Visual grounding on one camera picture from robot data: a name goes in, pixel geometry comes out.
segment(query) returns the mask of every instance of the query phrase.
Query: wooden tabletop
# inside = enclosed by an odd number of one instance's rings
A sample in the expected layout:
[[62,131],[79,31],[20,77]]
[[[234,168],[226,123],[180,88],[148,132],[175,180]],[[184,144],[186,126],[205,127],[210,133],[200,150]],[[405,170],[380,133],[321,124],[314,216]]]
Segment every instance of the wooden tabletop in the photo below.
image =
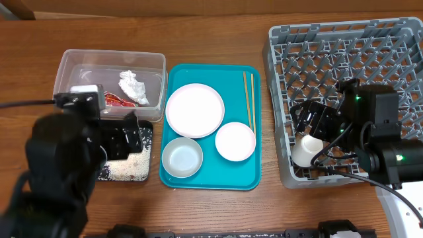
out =
[[[99,182],[88,205],[86,234],[116,223],[148,231],[277,231],[317,227],[349,219],[390,237],[375,189],[368,184],[290,190],[279,178],[274,118],[261,50],[268,29],[279,24],[419,17],[423,12],[251,15],[0,22],[0,102],[49,99],[60,59],[67,49],[160,52],[167,71],[178,63],[224,63],[255,67],[261,76],[262,180],[251,191],[185,190],[159,178],[161,130],[154,124],[151,174],[145,183]],[[26,166],[24,143],[50,106],[0,110],[0,211]]]

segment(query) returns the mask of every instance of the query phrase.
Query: blue tray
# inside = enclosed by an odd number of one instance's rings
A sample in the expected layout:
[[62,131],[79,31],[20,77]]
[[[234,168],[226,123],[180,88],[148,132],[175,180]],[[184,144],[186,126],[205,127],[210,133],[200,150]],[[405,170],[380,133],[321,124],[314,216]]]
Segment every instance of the blue tray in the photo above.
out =
[[[251,190],[261,179],[262,157],[262,127],[261,127],[261,99],[260,74],[256,69],[245,65],[209,65],[209,64],[180,64],[171,70],[167,88],[167,99],[181,86],[190,83],[202,83],[215,89],[225,103],[225,117],[221,124],[242,122],[249,124],[247,103],[245,99],[243,72],[247,74],[249,87],[250,108],[251,100],[251,73],[254,74],[254,99],[256,107],[256,149],[246,160],[232,162],[223,158],[217,152],[215,137],[218,129],[209,136],[196,139],[200,144],[204,160],[200,170],[188,178],[175,178],[168,174],[160,162],[160,179],[165,185],[172,188],[205,188]],[[172,130],[167,122],[163,124],[163,138],[161,153],[165,146],[175,138],[180,137]]]

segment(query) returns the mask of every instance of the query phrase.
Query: white granules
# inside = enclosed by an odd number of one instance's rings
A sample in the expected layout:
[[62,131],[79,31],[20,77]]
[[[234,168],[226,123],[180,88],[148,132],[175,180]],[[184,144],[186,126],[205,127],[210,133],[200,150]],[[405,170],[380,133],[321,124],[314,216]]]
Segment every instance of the white granules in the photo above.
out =
[[141,153],[130,154],[125,161],[108,161],[107,178],[100,180],[120,180],[120,181],[143,181],[148,177],[150,166],[150,148],[144,148]]

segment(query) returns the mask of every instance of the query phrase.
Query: gray plastic crate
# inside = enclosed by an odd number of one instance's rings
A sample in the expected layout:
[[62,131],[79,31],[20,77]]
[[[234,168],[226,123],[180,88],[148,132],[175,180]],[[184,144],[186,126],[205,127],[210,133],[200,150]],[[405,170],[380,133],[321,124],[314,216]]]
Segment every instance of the gray plastic crate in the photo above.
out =
[[[423,63],[419,44],[423,24],[417,18],[361,20],[274,26],[263,49],[273,102],[280,178],[287,188],[338,186],[356,179],[298,167],[291,160],[296,135],[289,110],[307,99],[337,107],[334,84],[392,85],[398,91],[403,138],[423,139]],[[325,159],[331,169],[367,176],[355,161]]]

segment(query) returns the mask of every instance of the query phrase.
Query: oval white plate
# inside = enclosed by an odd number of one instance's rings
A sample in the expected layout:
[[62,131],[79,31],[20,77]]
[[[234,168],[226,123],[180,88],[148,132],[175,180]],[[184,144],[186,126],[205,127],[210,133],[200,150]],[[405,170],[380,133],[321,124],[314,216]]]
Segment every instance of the oval white plate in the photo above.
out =
[[192,83],[177,89],[166,104],[169,126],[187,138],[202,138],[219,128],[225,105],[211,87]]
[[193,139],[176,138],[165,146],[161,162],[168,174],[176,178],[187,178],[200,169],[203,151]]
[[256,136],[245,124],[231,122],[222,126],[216,134],[216,149],[230,161],[248,159],[256,149]]

